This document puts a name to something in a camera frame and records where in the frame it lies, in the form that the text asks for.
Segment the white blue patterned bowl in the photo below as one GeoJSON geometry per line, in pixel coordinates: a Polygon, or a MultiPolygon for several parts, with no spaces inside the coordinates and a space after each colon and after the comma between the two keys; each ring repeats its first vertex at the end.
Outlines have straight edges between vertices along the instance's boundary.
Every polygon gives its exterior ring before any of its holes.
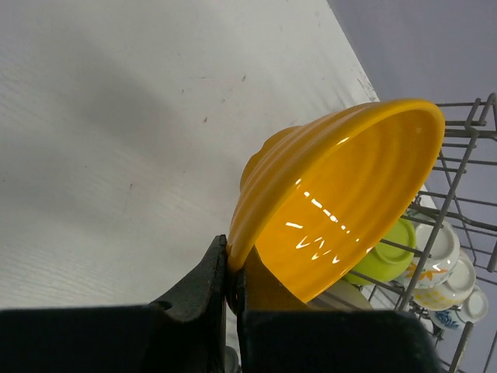
{"type": "Polygon", "coordinates": [[[435,326],[443,330],[461,332],[467,322],[475,324],[486,317],[488,310],[489,303],[486,294],[475,285],[471,294],[458,306],[458,309],[428,311],[428,315],[435,326]]]}

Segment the orange ribbed bowl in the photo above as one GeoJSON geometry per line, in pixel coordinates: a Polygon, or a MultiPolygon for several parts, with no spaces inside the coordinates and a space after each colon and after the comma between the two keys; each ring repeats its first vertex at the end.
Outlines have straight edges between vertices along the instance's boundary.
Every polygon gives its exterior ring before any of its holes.
{"type": "Polygon", "coordinates": [[[228,269],[251,253],[309,302],[349,273],[407,210],[445,133],[425,99],[352,106],[269,137],[247,162],[228,234],[228,269]]]}

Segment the white yellow dotted bowl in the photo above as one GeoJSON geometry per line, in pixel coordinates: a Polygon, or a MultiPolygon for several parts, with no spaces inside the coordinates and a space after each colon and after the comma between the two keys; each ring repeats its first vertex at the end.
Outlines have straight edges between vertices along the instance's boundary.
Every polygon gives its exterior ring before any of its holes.
{"type": "Polygon", "coordinates": [[[412,300],[425,309],[443,311],[467,299],[475,283],[474,266],[465,251],[462,251],[454,270],[443,283],[434,288],[415,289],[412,300]]]}

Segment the white floral leaf bowl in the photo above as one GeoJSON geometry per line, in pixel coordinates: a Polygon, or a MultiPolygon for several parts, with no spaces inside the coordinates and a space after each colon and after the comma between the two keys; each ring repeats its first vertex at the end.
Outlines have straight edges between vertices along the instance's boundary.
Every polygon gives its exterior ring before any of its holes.
{"type": "MultiPolygon", "coordinates": [[[[423,254],[434,225],[415,224],[416,249],[423,254]]],[[[452,273],[461,251],[456,232],[448,221],[443,221],[429,250],[424,267],[415,283],[415,288],[427,289],[443,283],[452,273]]],[[[420,257],[413,257],[411,264],[398,277],[398,281],[408,286],[414,277],[420,257]]]]}

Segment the beige bowl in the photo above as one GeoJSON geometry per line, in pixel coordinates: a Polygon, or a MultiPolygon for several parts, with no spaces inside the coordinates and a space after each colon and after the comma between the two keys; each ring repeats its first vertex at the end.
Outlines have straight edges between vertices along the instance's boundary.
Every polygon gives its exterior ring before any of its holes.
{"type": "Polygon", "coordinates": [[[331,309],[338,311],[372,310],[368,300],[350,283],[339,280],[319,296],[308,302],[316,309],[331,309]]]}

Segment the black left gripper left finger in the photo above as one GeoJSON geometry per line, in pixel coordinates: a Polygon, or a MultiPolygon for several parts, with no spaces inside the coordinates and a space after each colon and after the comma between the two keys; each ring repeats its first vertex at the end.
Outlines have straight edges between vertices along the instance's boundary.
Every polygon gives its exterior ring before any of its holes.
{"type": "Polygon", "coordinates": [[[1,312],[3,372],[222,372],[227,240],[154,301],[1,312]]]}

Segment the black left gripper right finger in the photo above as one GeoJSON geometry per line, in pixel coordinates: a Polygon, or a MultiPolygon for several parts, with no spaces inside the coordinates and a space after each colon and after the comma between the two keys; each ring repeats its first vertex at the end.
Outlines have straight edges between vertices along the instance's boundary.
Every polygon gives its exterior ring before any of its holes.
{"type": "Polygon", "coordinates": [[[238,273],[244,372],[440,372],[422,324],[407,312],[314,309],[252,250],[238,273]]]}

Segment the lime green bowl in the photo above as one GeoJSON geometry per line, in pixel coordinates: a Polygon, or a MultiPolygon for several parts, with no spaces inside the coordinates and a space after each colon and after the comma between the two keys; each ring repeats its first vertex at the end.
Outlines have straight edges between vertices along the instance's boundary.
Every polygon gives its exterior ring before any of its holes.
{"type": "Polygon", "coordinates": [[[387,283],[399,277],[411,264],[416,248],[414,225],[399,219],[380,241],[369,249],[353,271],[376,281],[387,283]]]}

